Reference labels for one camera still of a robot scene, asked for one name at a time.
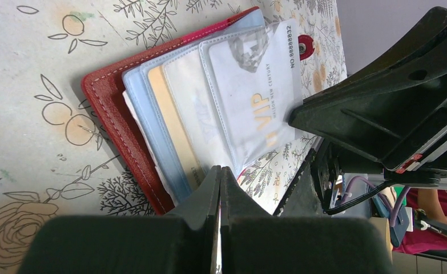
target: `line drawing of rose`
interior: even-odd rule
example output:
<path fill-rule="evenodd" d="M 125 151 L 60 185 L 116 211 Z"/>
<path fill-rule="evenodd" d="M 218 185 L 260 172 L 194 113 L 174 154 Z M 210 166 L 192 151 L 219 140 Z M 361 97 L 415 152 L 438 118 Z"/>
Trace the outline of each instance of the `line drawing of rose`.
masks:
<path fill-rule="evenodd" d="M 14 202 L 0 208 L 0 273 L 14 273 L 35 234 L 58 206 L 51 203 Z"/>

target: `white card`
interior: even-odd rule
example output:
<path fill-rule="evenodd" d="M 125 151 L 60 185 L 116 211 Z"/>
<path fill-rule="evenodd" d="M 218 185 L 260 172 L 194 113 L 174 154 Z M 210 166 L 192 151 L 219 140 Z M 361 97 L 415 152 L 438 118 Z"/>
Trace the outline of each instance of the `white card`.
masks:
<path fill-rule="evenodd" d="M 210 46 L 203 60 L 236 168 L 301 133 L 287 124 L 302 104 L 296 32 L 292 19 L 271 24 Z"/>
<path fill-rule="evenodd" d="M 249 30 L 216 39 L 230 39 Z M 235 173 L 240 172 L 233 166 L 198 47 L 165 62 L 163 67 L 166 82 L 202 169 L 207 172 L 212 166 L 221 165 L 230 167 Z"/>

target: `wall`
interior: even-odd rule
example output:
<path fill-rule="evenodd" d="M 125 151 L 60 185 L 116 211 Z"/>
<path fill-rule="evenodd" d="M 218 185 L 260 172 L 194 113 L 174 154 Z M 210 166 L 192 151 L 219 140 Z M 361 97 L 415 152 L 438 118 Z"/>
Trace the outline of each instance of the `wall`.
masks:
<path fill-rule="evenodd" d="M 348 74 L 395 44 L 432 7 L 447 0 L 337 0 Z"/>
<path fill-rule="evenodd" d="M 447 274 L 447 262 L 393 252 L 393 265 L 403 274 Z"/>

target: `wire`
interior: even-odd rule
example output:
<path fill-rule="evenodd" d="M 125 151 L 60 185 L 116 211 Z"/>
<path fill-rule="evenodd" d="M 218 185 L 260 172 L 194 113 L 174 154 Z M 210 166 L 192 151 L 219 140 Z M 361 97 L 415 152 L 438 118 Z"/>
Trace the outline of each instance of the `wire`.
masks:
<path fill-rule="evenodd" d="M 362 180 L 362 181 L 365 182 L 371 189 L 374 189 L 374 188 L 376 187 L 373 183 L 371 183 L 368 179 L 364 178 L 363 176 L 355 176 L 355 177 L 353 177 L 353 179 L 351 179 L 351 180 L 349 181 L 349 184 L 348 184 L 348 186 L 346 187 L 346 190 L 345 190 L 345 192 L 344 192 L 343 198 L 342 198 L 342 200 L 341 200 L 341 201 L 342 201 L 341 204 L 344 204 L 344 203 L 346 202 L 347 198 L 349 197 L 349 192 L 350 192 L 350 190 L 351 190 L 351 187 L 352 187 L 352 185 L 355 183 L 355 181 L 357 181 L 357 180 Z M 390 212 L 390 214 L 391 214 L 391 212 L 393 211 L 393 207 L 391 206 L 390 201 L 388 200 L 388 198 L 386 198 L 386 196 L 383 195 L 383 194 L 381 194 L 381 193 L 378 193 L 378 197 L 380 197 L 380 199 L 381 199 L 381 201 L 383 202 L 383 204 L 385 205 L 386 209 L 387 209 L 388 212 Z"/>
<path fill-rule="evenodd" d="M 344 192 L 343 195 L 343 199 L 342 199 L 342 203 L 344 204 L 347 200 L 347 198 L 349 197 L 349 193 L 351 191 L 351 187 L 354 184 L 355 181 L 357 180 L 362 180 L 363 182 L 365 182 L 367 185 L 369 185 L 373 190 L 375 190 L 376 187 L 374 184 L 372 184 L 368 179 L 364 178 L 363 176 L 355 176 L 353 177 L 353 179 L 351 179 L 349 181 L 348 186 L 346 187 L 346 190 Z M 401 204 L 403 203 L 403 200 L 405 200 L 406 195 L 408 194 L 408 191 L 410 191 L 410 187 L 406 186 L 403 188 L 403 190 L 401 191 L 400 195 L 398 196 L 398 198 L 396 199 L 395 203 L 394 203 L 394 207 L 391 207 L 390 201 L 388 200 L 388 198 L 386 198 L 383 194 L 378 193 L 378 196 L 380 197 L 381 201 L 385 204 L 386 209 L 388 210 L 388 212 L 390 212 L 390 217 L 389 217 L 389 221 L 390 221 L 390 227 L 395 227 L 396 225 L 396 219 L 398 217 L 398 213 L 401 209 Z"/>
<path fill-rule="evenodd" d="M 328 210 L 326 210 L 325 213 L 327 215 L 334 215 L 334 214 L 338 214 L 340 212 L 343 212 L 343 211 L 345 211 L 346 209 L 348 209 L 350 207 L 354 207 L 355 205 L 368 200 L 369 198 L 371 198 L 371 197 L 375 196 L 376 194 L 380 193 L 380 191 L 382 191 L 385 188 L 390 187 L 390 186 L 392 186 L 394 184 L 395 183 L 393 183 L 392 181 L 385 181 L 384 183 L 382 183 L 379 186 L 375 187 L 370 192 L 368 192 L 366 194 L 363 194 L 363 195 L 359 196 L 356 199 L 353 199 L 351 202 L 347 202 L 347 203 L 341 204 L 338 207 L 328 209 Z"/>

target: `white stitching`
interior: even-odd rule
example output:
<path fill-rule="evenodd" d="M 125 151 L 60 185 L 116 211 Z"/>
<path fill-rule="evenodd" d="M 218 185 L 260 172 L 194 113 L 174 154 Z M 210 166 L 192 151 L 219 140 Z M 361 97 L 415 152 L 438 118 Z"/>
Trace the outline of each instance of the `white stitching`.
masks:
<path fill-rule="evenodd" d="M 192 38 L 190 38 L 190 39 L 188 39 L 188 40 L 183 40 L 181 43 L 178 43 L 177 45 L 174 45 L 174 46 L 169 47 L 169 48 L 167 48 L 167 49 L 164 49 L 164 50 L 162 50 L 162 51 L 158 51 L 157 53 L 154 53 L 154 54 L 152 54 L 152 55 L 150 55 L 150 56 L 146 56 L 146 57 L 144 57 L 143 59 L 141 59 L 140 61 L 137 61 L 137 62 L 135 62 L 135 63 L 131 63 L 131 64 L 129 64 L 129 66 L 137 65 L 137 64 L 141 63 L 142 61 L 145 61 L 145 60 L 147 60 L 147 59 L 151 59 L 151 58 L 154 57 L 155 55 L 159 55 L 159 54 L 161 54 L 161 53 L 165 53 L 166 51 L 168 51 L 168 50 L 172 50 L 172 49 L 174 49 L 175 47 L 178 47 L 178 46 L 180 46 L 180 45 L 182 45 L 182 44 L 191 42 L 191 41 L 196 40 L 196 39 L 198 39 L 198 38 L 200 38 L 200 37 L 206 36 L 206 35 L 209 34 L 209 33 L 213 33 L 213 32 L 215 32 L 216 30 L 220 30 L 220 29 L 222 29 L 222 28 L 224 28 L 224 27 L 227 27 L 228 25 L 231 25 L 232 23 L 234 23 L 235 21 L 237 21 L 237 20 L 240 19 L 240 18 L 241 18 L 241 17 L 229 21 L 229 23 L 228 23 L 227 25 L 221 25 L 221 26 L 215 27 L 215 28 L 213 28 L 213 29 L 210 29 L 210 30 L 205 31 L 205 32 L 202 33 L 202 34 L 199 34 L 199 35 L 197 35 L 197 36 L 195 36 L 195 37 L 192 37 Z M 122 138 L 122 136 L 121 136 L 121 134 L 120 134 L 120 132 L 119 132 L 119 129 L 118 129 L 117 126 L 115 125 L 113 119 L 109 116 L 109 114 L 108 114 L 108 112 L 107 112 L 107 110 L 106 110 L 106 107 L 104 106 L 104 104 L 103 104 L 102 101 L 100 100 L 99 95 L 95 92 L 95 87 L 94 87 L 94 83 L 95 83 L 95 82 L 97 82 L 97 81 L 99 81 L 99 80 L 101 80 L 101 79 L 104 79 L 104 78 L 110 76 L 111 74 L 118 72 L 119 70 L 126 69 L 126 68 L 128 68 L 129 66 L 124 66 L 124 67 L 118 68 L 117 70 L 115 70 L 115 71 L 113 71 L 113 72 L 110 72 L 110 73 L 108 73 L 108 74 L 105 75 L 105 76 L 102 76 L 102 77 L 100 77 L 100 78 L 96 78 L 96 79 L 94 79 L 94 81 L 92 81 L 92 83 L 90 83 L 90 86 L 92 87 L 92 91 L 94 92 L 94 95 L 97 97 L 97 100 L 99 101 L 99 104 L 102 106 L 102 110 L 107 114 L 107 117 L 108 117 L 109 121 L 111 121 L 112 126 L 114 126 L 114 129 L 116 129 L 116 132 L 117 132 L 117 134 L 119 135 L 119 138 L 121 139 L 122 143 L 123 143 L 124 146 L 127 148 L 127 151 L 128 151 L 129 154 L 131 155 L 131 157 L 132 157 L 132 159 L 134 160 L 134 162 L 136 162 L 136 164 L 138 165 L 138 168 L 139 168 L 139 170 L 141 171 L 141 174 L 143 175 L 144 179 L 146 180 L 147 185 L 149 186 L 149 189 L 151 190 L 151 192 L 152 192 L 152 194 L 154 195 L 154 197 L 156 197 L 156 200 L 158 201 L 159 205 L 162 207 L 163 211 L 166 213 L 166 212 L 168 212 L 168 211 L 164 208 L 164 206 L 163 206 L 163 204 L 161 203 L 161 201 L 159 200 L 158 196 L 156 195 L 156 193 L 155 193 L 154 190 L 152 189 L 151 184 L 148 183 L 148 180 L 146 179 L 146 176 L 144 175 L 144 172 L 142 172 L 141 165 L 140 165 L 139 162 L 136 160 L 136 158 L 135 158 L 134 155 L 132 154 L 131 150 L 129 149 L 129 146 L 126 144 L 126 142 L 125 142 L 124 139 Z"/>

